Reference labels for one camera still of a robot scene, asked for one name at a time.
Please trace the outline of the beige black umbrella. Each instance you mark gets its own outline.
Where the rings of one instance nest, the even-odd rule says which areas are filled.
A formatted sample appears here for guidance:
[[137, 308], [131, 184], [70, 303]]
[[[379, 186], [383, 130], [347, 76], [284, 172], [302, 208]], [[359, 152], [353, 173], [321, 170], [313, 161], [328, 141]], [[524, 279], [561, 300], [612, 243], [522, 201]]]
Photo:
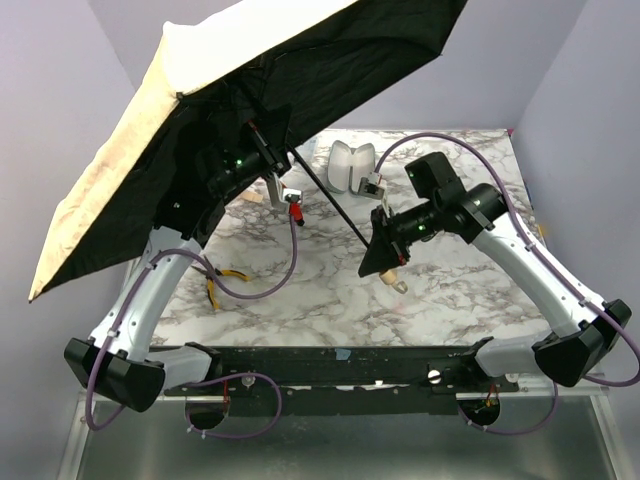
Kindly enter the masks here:
[[164, 165], [144, 153], [197, 115], [226, 139], [292, 107], [297, 146], [438, 58], [461, 1], [242, 1], [195, 25], [166, 23], [110, 137], [58, 204], [30, 297], [139, 256]]

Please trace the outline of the mint green umbrella case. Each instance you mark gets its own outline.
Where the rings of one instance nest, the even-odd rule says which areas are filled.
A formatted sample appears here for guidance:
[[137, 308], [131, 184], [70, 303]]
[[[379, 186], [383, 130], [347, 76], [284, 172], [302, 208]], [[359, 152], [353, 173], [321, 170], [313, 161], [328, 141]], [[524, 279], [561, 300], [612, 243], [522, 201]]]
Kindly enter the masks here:
[[376, 152], [371, 143], [350, 147], [345, 142], [333, 142], [326, 166], [327, 188], [334, 193], [358, 194], [360, 181], [375, 167]]

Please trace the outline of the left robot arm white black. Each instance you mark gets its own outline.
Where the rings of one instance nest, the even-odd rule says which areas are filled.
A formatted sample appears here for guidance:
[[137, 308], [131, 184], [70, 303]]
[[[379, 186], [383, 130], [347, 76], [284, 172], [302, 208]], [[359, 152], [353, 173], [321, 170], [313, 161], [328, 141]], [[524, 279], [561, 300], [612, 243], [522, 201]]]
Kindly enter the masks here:
[[226, 139], [202, 115], [171, 128], [144, 153], [152, 165], [168, 167], [150, 220], [148, 239], [134, 278], [88, 340], [69, 341], [64, 358], [87, 394], [100, 394], [137, 412], [165, 390], [206, 379], [215, 355], [187, 344], [151, 355], [150, 345], [177, 284], [193, 262], [216, 278], [201, 252], [225, 214], [226, 205], [263, 178], [272, 206], [285, 213], [300, 203], [298, 190], [280, 181], [287, 158], [288, 106], [263, 111]]

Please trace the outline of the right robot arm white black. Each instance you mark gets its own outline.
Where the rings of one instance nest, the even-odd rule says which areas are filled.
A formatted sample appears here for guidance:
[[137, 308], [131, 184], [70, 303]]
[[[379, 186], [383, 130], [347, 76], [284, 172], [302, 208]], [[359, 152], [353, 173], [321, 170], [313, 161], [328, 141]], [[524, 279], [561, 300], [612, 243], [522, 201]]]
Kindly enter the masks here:
[[494, 186], [465, 189], [448, 158], [430, 153], [405, 171], [422, 204], [404, 212], [378, 206], [372, 237], [358, 274], [383, 274], [408, 263], [410, 246], [440, 232], [456, 234], [487, 255], [521, 288], [549, 324], [549, 331], [483, 340], [473, 361], [488, 377], [542, 373], [573, 387], [612, 349], [630, 308], [605, 301], [582, 285], [537, 241]]

